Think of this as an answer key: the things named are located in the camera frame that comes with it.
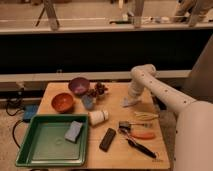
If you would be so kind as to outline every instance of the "green plastic tray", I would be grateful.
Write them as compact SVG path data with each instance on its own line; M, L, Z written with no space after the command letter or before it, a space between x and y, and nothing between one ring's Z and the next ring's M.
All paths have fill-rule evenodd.
M83 123L76 143L64 138L72 121ZM81 166L88 140L87 115L37 115L28 127L19 150L17 167Z

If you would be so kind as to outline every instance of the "floor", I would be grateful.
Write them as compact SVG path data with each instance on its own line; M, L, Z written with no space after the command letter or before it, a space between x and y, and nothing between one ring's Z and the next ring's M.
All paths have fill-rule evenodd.
M160 110L159 106L156 105L156 110L160 116L160 125L163 133L163 137L165 139L168 155L171 161L172 168L172 160L174 153L174 136L175 136L175 125L176 120L172 112L167 110ZM10 113L13 113L16 109L9 110ZM15 159L18 152L18 147L14 143L12 139L12 128L15 122L22 118L23 112L19 112L15 116L9 116L6 113L5 105L1 104L0 106L0 166L1 170L4 171L29 171L30 169L25 168L17 168L15 167ZM23 136L20 134L21 130L25 130L28 124L21 123L17 126L15 131L15 136L17 138L18 143L20 144ZM64 169L49 169L49 171L65 171Z
M12 3L21 0L10 1L9 3L6 0L0 0L0 31L4 31L5 29L11 29L11 31L15 31L16 29L19 31L38 31L39 29L49 28L46 13L41 18L40 24L37 27L35 26L43 9L43 4L31 5L30 3ZM106 0L68 0L67 3L54 4L54 9L60 22L61 30L71 31L74 29L79 31L91 29L91 27L95 27L96 29L104 27L107 29L108 27L111 28L109 21L123 20L124 14L133 11L134 6L132 2L129 1L122 8L119 8L118 1L110 4L110 1ZM171 22L159 23L157 20L162 19L163 21L161 17L168 20L172 19L177 7L177 0L146 0L144 2L142 23L148 28L176 27ZM208 23L207 21L212 19L212 16L213 11L211 10L205 18L205 23L202 24L205 24L205 26L207 24L207 27L211 26L212 23ZM125 28L122 25L116 27L116 29Z

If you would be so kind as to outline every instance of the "bowl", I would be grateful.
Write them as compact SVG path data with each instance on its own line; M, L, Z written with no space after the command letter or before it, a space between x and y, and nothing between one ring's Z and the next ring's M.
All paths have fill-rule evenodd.
M74 100L71 94L60 93L52 99L51 105L57 112L65 113L72 109Z
M89 90L89 87L90 82L84 77L76 77L68 84L68 88L73 92L73 94L78 96L85 94Z

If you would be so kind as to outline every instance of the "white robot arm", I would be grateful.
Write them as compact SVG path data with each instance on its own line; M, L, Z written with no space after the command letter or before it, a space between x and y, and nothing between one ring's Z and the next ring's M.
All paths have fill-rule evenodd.
M213 104L177 91L155 73L151 64L134 67L129 95L136 98L146 87L178 114L173 171L213 171Z

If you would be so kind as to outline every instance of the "cup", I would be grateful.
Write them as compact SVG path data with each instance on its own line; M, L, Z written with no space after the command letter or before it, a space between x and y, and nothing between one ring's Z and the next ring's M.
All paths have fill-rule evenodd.
M108 120L109 114L106 110L97 110L89 112L89 121L92 126L98 125Z

